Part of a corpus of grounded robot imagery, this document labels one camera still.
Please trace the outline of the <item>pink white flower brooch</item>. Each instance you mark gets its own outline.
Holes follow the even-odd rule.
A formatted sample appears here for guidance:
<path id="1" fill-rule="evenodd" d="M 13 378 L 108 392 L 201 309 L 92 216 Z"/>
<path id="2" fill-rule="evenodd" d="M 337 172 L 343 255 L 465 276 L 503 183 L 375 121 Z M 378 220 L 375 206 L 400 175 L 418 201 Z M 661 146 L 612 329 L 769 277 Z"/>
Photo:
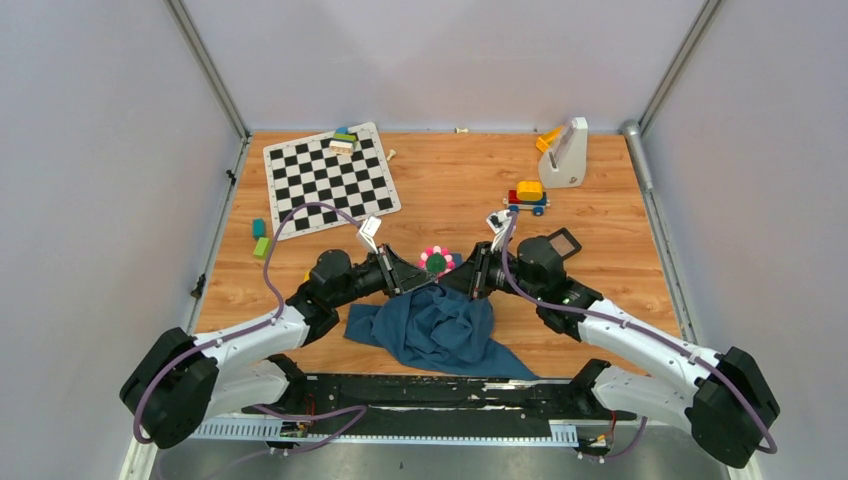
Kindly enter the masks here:
<path id="1" fill-rule="evenodd" d="M 437 277 L 441 277 L 453 269 L 460 262 L 460 257 L 449 249 L 434 245 L 427 247 L 419 256 L 418 266 Z"/>

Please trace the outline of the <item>blue cloth garment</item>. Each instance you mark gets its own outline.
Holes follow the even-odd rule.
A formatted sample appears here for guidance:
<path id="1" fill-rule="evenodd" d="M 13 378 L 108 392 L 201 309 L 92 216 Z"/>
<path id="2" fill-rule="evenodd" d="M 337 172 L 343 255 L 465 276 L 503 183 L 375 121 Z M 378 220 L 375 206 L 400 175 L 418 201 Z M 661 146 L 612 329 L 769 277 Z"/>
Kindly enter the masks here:
<path id="1" fill-rule="evenodd" d="M 492 338 L 494 308 L 439 283 L 380 306 L 352 304 L 344 337 L 379 347 L 400 364 L 421 370 L 514 380 L 539 378 Z"/>

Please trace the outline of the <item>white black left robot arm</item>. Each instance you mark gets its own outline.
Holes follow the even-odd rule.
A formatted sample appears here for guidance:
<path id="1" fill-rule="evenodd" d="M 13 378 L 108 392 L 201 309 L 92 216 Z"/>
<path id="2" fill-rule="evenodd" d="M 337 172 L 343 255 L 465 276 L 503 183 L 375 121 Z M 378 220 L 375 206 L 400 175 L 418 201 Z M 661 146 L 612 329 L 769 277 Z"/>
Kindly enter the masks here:
<path id="1" fill-rule="evenodd" d="M 228 329 L 192 336 L 164 331 L 119 390 L 141 444 L 171 448 L 214 416 L 273 404 L 298 411 L 306 386 L 286 375 L 280 353 L 332 330 L 338 308 L 378 291 L 395 297 L 428 286 L 436 274 L 378 246 L 359 264 L 338 249 L 323 252 L 308 278 L 276 309 Z"/>

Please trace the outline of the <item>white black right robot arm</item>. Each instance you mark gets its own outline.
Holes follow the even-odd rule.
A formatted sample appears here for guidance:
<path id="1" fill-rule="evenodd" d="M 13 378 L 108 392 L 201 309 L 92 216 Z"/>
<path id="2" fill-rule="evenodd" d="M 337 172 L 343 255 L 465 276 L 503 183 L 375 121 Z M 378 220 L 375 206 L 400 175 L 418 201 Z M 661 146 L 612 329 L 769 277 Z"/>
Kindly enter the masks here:
<path id="1" fill-rule="evenodd" d="M 754 357 L 738 347 L 719 352 L 699 346 L 626 313 L 567 275 L 564 261 L 580 249 L 565 229 L 525 239 L 514 254 L 505 245 L 481 242 L 442 281 L 472 298 L 494 291 L 524 298 L 552 331 L 644 371 L 639 376 L 589 361 L 570 392 L 580 415 L 592 418 L 607 409 L 661 421 L 690 433 L 706 453 L 737 469 L 755 452 L 776 453 L 770 428 L 780 407 Z"/>

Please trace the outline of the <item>toy car with yellow block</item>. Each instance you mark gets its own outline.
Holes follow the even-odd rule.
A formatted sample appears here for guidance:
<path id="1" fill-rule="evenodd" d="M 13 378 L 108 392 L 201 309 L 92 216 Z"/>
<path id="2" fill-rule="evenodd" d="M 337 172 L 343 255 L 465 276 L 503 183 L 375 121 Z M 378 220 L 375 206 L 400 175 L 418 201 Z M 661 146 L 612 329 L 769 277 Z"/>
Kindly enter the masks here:
<path id="1" fill-rule="evenodd" d="M 541 182 L 525 180 L 508 191 L 503 204 L 513 212 L 528 210 L 534 216 L 542 216 L 550 206 L 550 201 Z"/>

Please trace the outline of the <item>stacked toy blocks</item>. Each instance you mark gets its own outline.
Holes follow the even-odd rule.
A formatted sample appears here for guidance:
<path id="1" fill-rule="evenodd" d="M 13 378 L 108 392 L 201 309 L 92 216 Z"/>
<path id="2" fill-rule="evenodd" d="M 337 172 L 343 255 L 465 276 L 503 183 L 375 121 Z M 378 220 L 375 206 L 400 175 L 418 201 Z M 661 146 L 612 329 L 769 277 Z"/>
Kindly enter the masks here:
<path id="1" fill-rule="evenodd" d="M 358 138 L 347 127 L 340 127 L 333 132 L 328 148 L 335 155 L 351 156 Z"/>

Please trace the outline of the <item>green toy block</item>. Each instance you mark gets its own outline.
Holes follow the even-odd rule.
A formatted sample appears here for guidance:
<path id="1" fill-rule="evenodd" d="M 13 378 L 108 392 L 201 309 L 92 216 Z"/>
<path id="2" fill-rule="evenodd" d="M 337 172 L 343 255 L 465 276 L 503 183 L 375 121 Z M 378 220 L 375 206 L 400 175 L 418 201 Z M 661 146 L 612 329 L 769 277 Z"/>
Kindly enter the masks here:
<path id="1" fill-rule="evenodd" d="M 266 259 L 271 247 L 271 240 L 268 237 L 259 237 L 253 250 L 253 256 L 257 259 Z"/>

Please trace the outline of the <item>black white chessboard mat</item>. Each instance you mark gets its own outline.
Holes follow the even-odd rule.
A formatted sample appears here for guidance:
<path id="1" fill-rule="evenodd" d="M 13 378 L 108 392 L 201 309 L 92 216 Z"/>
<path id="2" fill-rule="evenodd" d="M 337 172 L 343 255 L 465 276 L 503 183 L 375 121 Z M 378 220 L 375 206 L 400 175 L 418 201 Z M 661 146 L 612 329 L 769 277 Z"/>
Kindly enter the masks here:
<path id="1" fill-rule="evenodd" d="M 263 149 L 270 237 L 295 207 L 305 203 L 331 205 L 356 220 L 402 208 L 376 124 L 361 123 L 347 131 L 356 137 L 349 155 L 331 150 L 332 132 Z"/>

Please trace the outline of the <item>grey wedge stand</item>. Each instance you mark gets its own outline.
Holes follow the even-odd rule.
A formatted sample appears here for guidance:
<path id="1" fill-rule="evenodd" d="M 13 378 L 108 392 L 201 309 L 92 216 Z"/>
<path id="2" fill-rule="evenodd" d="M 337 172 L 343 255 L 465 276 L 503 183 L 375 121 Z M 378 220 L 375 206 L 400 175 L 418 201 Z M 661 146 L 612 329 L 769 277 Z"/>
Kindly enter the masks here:
<path id="1" fill-rule="evenodd" d="M 588 122 L 574 117 L 564 126 L 556 144 L 541 153 L 538 174 L 545 189 L 579 187 L 587 173 Z"/>

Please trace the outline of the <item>orange toy piece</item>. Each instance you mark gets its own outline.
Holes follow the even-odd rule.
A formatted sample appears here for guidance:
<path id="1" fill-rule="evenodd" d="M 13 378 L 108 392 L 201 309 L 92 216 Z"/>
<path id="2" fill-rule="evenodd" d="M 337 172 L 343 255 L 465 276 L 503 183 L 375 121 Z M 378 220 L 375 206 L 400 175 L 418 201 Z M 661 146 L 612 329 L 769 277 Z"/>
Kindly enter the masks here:
<path id="1" fill-rule="evenodd" d="M 559 125 L 537 137 L 535 147 L 540 153 L 547 152 L 561 138 L 565 126 Z"/>

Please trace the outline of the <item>teal toy block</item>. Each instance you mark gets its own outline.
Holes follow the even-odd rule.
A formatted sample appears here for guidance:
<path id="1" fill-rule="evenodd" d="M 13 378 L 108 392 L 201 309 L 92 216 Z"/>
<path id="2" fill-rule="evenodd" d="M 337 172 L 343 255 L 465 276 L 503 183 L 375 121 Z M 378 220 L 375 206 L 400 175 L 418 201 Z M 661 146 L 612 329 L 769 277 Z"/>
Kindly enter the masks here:
<path id="1" fill-rule="evenodd" d="M 252 220 L 252 237 L 254 240 L 259 240 L 266 236 L 266 223 L 262 218 Z"/>

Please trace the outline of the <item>black square frame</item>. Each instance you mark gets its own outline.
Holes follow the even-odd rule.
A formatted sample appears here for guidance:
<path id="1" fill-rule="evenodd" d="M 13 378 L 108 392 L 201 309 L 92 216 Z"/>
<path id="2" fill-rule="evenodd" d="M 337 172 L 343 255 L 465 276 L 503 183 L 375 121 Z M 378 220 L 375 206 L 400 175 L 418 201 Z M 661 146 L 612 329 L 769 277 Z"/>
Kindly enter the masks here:
<path id="1" fill-rule="evenodd" d="M 562 260 L 567 260 L 582 250 L 580 242 L 565 227 L 549 234 L 547 240 Z"/>

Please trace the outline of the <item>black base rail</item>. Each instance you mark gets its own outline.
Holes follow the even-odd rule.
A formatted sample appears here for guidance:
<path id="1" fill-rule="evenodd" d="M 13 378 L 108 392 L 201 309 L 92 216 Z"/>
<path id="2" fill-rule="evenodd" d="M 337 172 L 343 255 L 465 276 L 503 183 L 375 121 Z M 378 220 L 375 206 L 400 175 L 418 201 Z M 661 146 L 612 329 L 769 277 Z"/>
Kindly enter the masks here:
<path id="1" fill-rule="evenodd" d="M 350 435 L 541 438 L 550 436 L 553 420 L 607 425 L 636 417 L 611 413 L 567 380 L 450 376 L 317 374 L 296 381 L 267 407 L 316 415 L 309 432 L 331 434 L 353 418 L 343 410 L 357 405 L 367 410 Z"/>

